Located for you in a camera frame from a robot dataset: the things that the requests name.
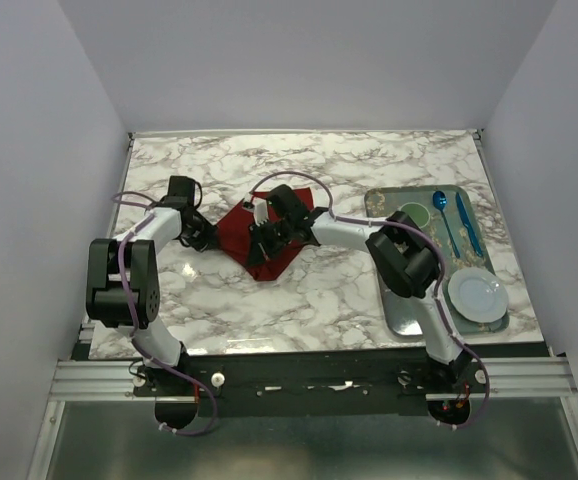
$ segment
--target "wire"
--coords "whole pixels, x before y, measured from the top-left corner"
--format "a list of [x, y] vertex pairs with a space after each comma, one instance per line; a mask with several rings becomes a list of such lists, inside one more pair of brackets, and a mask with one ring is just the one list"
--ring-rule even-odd
[[200, 200], [198, 200], [198, 203], [196, 203], [193, 208], [200, 208], [200, 205], [202, 205], [202, 185], [200, 185], [200, 182], [198, 182], [197, 180], [194, 180], [194, 182], [196, 183], [196, 186], [198, 187], [198, 191], [200, 192]]
[[369, 219], [362, 219], [362, 218], [355, 218], [355, 217], [343, 217], [343, 216], [336, 215], [335, 212], [333, 211], [333, 194], [331, 193], [331, 190], [320, 179], [318, 179], [317, 177], [315, 177], [313, 175], [309, 175], [308, 173], [297, 172], [295, 170], [283, 170], [280, 172], [272, 173], [270, 175], [267, 175], [263, 179], [261, 179], [258, 183], [256, 183], [254, 185], [254, 187], [250, 190], [249, 193], [251, 195], [253, 195], [253, 192], [256, 189], [258, 189], [260, 187], [260, 185], [262, 185], [263, 183], [267, 182], [268, 180], [270, 180], [274, 177], [277, 177], [279, 175], [295, 175], [295, 176], [299, 176], [299, 177], [304, 177], [304, 178], [307, 178], [307, 179], [317, 183], [318, 185], [320, 185], [324, 189], [325, 193], [327, 194], [327, 197], [329, 197], [329, 206], [328, 206], [329, 215], [334, 220], [345, 222], [345, 223], [350, 223], [350, 224], [354, 224], [354, 225], [388, 226], [388, 227], [394, 227], [394, 228], [402, 229], [402, 230], [405, 230], [409, 233], [416, 235], [418, 238], [420, 238], [422, 241], [424, 241], [427, 244], [427, 246], [431, 249], [434, 256], [436, 257], [438, 265], [440, 266], [440, 273], [438, 275], [438, 278], [436, 279], [436, 283], [435, 283], [434, 288], [433, 288], [433, 300], [434, 300], [434, 303], [436, 304], [436, 308], [438, 310], [438, 313], [440, 314], [440, 319], [441, 319], [445, 329], [447, 330], [447, 333], [449, 334], [451, 339], [454, 341], [454, 343], [459, 348], [461, 348], [462, 350], [467, 352], [476, 361], [476, 363], [478, 364], [478, 366], [482, 370], [484, 377], [485, 377], [485, 396], [484, 396], [484, 399], [482, 401], [482, 404], [480, 405], [480, 408], [472, 416], [470, 416], [469, 419], [465, 423], [463, 423], [462, 425], [450, 425], [450, 426], [452, 428], [465, 428], [465, 427], [468, 427], [469, 425], [471, 425], [473, 422], [475, 422], [482, 415], [482, 413], [483, 413], [483, 411], [487, 405], [487, 402], [489, 401], [489, 396], [491, 393], [491, 381], [489, 378], [489, 372], [487, 372], [487, 367], [485, 366], [482, 359], [470, 347], [465, 345], [465, 343], [462, 340], [460, 340], [460, 338], [458, 338], [456, 333], [451, 328], [451, 324], [449, 323], [449, 319], [447, 318], [447, 313], [445, 312], [445, 309], [442, 306], [442, 302], [440, 301], [440, 297], [439, 297], [440, 287], [442, 286], [442, 281], [443, 281], [443, 279], [445, 277], [445, 273], [447, 271], [445, 259], [444, 259], [444, 256], [442, 255], [442, 251], [440, 250], [440, 248], [438, 248], [438, 246], [434, 243], [434, 241], [431, 240], [431, 238], [429, 238], [423, 232], [421, 232], [417, 228], [411, 227], [409, 225], [405, 225], [403, 223], [392, 222], [392, 221], [388, 221], [388, 220], [369, 220]]
[[125, 296], [127, 297], [127, 306], [129, 307], [129, 314], [131, 316], [131, 322], [133, 325], [133, 330], [129, 333], [129, 338], [131, 339], [131, 344], [136, 349], [136, 351], [140, 355], [142, 355], [145, 359], [147, 359], [148, 361], [157, 365], [158, 367], [162, 368], [163, 370], [171, 373], [172, 375], [175, 375], [175, 376], [191, 383], [192, 385], [203, 389], [205, 392], [207, 392], [207, 395], [209, 396], [209, 400], [211, 401], [211, 405], [213, 408], [213, 413], [212, 413], [211, 419], [209, 420], [209, 423], [207, 423], [207, 425], [205, 425], [204, 427], [202, 427], [199, 430], [192, 430], [192, 431], [178, 430], [175, 428], [171, 428], [170, 426], [168, 426], [164, 423], [160, 425], [160, 427], [163, 430], [171, 432], [174, 435], [179, 435], [179, 436], [183, 436], [183, 437], [194, 437], [194, 436], [203, 435], [203, 434], [209, 432], [209, 430], [211, 429], [213, 424], [218, 419], [218, 403], [216, 402], [216, 398], [214, 397], [211, 390], [204, 383], [196, 380], [193, 377], [190, 377], [189, 375], [186, 375], [182, 372], [179, 372], [178, 370], [171, 367], [170, 365], [167, 365], [166, 363], [162, 362], [161, 360], [153, 357], [153, 355], [151, 355], [144, 348], [142, 348], [142, 346], [138, 343], [138, 340], [135, 338], [135, 334], [138, 331], [138, 329], [140, 328], [140, 325], [138, 322], [138, 311], [136, 310], [136, 303], [135, 303], [135, 300], [133, 298], [133, 293], [131, 292], [131, 288], [129, 287], [129, 280], [127, 279], [127, 270], [125, 268], [125, 248], [127, 246], [127, 243], [129, 242], [129, 240], [131, 240], [138, 232], [140, 232], [143, 228], [145, 228], [147, 225], [149, 225], [149, 223], [151, 223], [151, 221], [154, 218], [155, 218], [155, 215], [153, 213], [150, 213], [149, 215], [147, 215], [140, 223], [138, 223], [132, 230], [130, 230], [125, 235], [125, 237], [120, 242], [120, 246], [118, 247], [118, 271], [120, 274], [120, 283], [122, 284], [122, 289], [124, 290]]
[[151, 208], [151, 205], [146, 205], [140, 202], [130, 202], [128, 200], [117, 200], [117, 199], [111, 199], [111, 201], [117, 203], [118, 205], [127, 205], [129, 207], [140, 207], [144, 208], [145, 210], [149, 210]]
[[138, 370], [133, 371], [132, 368], [135, 367], [137, 364], [142, 363], [144, 364], [144, 360], [142, 358], [136, 358], [133, 362], [129, 364], [127, 370], [129, 370], [129, 375], [132, 377], [140, 378], [142, 380], [147, 380], [147, 376], [144, 373], [140, 373]]
[[156, 200], [154, 198], [150, 197], [149, 195], [147, 195], [146, 193], [135, 192], [133, 190], [125, 190], [124, 192], [116, 193], [115, 195], [113, 195], [111, 197], [111, 199], [116, 200], [116, 199], [124, 197], [125, 195], [135, 195], [136, 197], [142, 197], [145, 200], [149, 200], [151, 203], [156, 203]]

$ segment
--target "white plate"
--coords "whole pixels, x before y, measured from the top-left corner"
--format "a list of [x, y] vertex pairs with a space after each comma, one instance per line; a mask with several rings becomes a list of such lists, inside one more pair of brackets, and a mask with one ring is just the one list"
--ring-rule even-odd
[[507, 312], [509, 295], [500, 279], [482, 268], [458, 270], [449, 280], [451, 303], [467, 320], [492, 323]]

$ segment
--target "black bracket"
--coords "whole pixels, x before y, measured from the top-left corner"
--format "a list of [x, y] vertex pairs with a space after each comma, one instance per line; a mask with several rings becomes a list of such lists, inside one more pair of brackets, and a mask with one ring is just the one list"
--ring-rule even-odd
[[[99, 238], [89, 246], [87, 315], [107, 328], [132, 325], [127, 296], [118, 278], [119, 242]], [[127, 243], [124, 255], [140, 328], [147, 328], [160, 309], [156, 249], [152, 240]]]

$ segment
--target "blue knife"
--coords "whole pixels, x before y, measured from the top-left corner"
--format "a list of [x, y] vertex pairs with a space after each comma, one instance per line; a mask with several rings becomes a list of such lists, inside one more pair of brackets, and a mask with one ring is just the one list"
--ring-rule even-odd
[[467, 233], [469, 234], [469, 241], [471, 242], [473, 251], [476, 252], [476, 255], [478, 255], [479, 257], [484, 257], [482, 253], [482, 248], [480, 248], [480, 243], [478, 243], [478, 237], [476, 237], [476, 231], [473, 229], [471, 220], [469, 220], [469, 215], [467, 215], [467, 209], [465, 208], [465, 204], [462, 202], [460, 192], [456, 192], [456, 205], [458, 205], [458, 213], [460, 214], [460, 220], [462, 220], [462, 224], [465, 226], [465, 228], [467, 229]]

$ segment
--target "screw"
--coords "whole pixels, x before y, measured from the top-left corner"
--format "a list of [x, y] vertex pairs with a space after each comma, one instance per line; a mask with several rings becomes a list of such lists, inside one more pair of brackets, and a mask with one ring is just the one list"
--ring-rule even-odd
[[211, 376], [211, 384], [216, 387], [220, 388], [225, 384], [225, 376], [221, 372], [216, 372]]

